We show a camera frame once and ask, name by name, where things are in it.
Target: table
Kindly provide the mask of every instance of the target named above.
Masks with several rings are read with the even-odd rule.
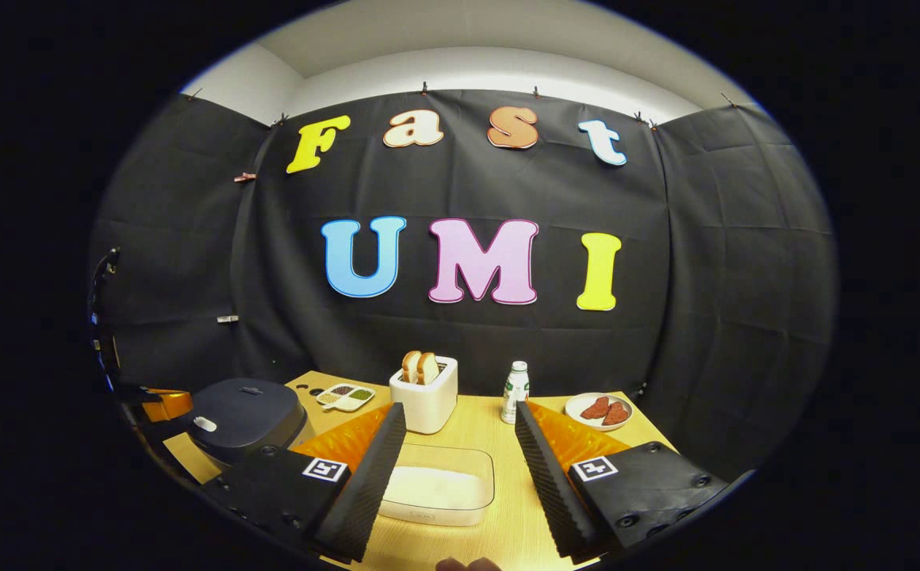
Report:
[[[358,411],[343,412],[335,408],[323,411],[315,397],[309,395],[311,389],[325,389],[341,382],[372,389],[374,396]],[[308,388],[296,388],[299,385],[307,385]],[[301,375],[287,386],[296,390],[316,434],[391,402],[390,388],[386,385],[341,379],[316,371]],[[610,394],[627,398],[622,391]],[[569,398],[534,397],[531,393],[530,399],[552,411],[562,412]],[[674,450],[674,446],[647,416],[635,404],[630,405],[633,406],[633,415],[626,425],[606,434],[631,446],[657,441]],[[339,561],[322,559],[345,569],[394,571],[432,571],[437,561],[448,557],[464,564],[488,557],[503,571],[566,571],[597,561],[594,559],[574,565],[569,558],[558,556],[515,429],[500,420],[500,411],[501,393],[499,397],[460,395],[453,416],[441,431],[430,435],[409,431],[404,437],[404,443],[408,444],[475,448],[492,456],[496,470],[496,499],[481,523],[473,527],[439,527],[380,515],[372,527],[365,561],[348,566]],[[220,474],[220,470],[193,444],[188,434],[167,439],[165,446],[200,484]]]

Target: clear container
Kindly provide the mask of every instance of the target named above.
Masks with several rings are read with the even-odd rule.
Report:
[[[379,514],[431,525],[476,525],[496,499],[492,456],[482,450],[404,444]]]

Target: orange letter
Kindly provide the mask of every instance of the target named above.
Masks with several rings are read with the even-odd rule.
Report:
[[[412,120],[412,123],[405,123],[408,119]],[[400,113],[390,119],[390,125],[394,127],[383,135],[383,142],[392,148],[409,144],[423,146],[437,144],[446,136],[439,131],[439,114],[435,111],[428,111],[428,109],[414,109],[414,111]]]
[[[500,107],[489,116],[489,141],[499,148],[532,148],[537,142],[537,115],[526,107]]]
[[[329,151],[333,146],[333,137],[336,137],[336,129],[343,131],[349,126],[351,126],[351,117],[341,115],[301,127],[297,131],[298,134],[301,134],[301,141],[298,142],[297,151],[294,152],[294,160],[287,165],[287,174],[318,167],[319,158],[316,156],[316,149],[322,152]]]

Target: hand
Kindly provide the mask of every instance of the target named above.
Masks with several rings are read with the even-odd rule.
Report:
[[[463,563],[450,557],[435,564],[435,571],[503,571],[487,557],[475,559],[464,567]]]

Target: pink letter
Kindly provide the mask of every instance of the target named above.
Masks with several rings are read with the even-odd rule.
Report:
[[[467,220],[436,220],[428,231],[439,237],[438,277],[428,299],[441,304],[462,300],[457,270],[463,274],[475,300],[485,296],[496,272],[500,272],[499,286],[492,291],[496,302],[525,305],[537,299],[537,292],[530,286],[530,247],[537,236],[537,224],[529,220],[506,220],[487,251],[481,249]]]

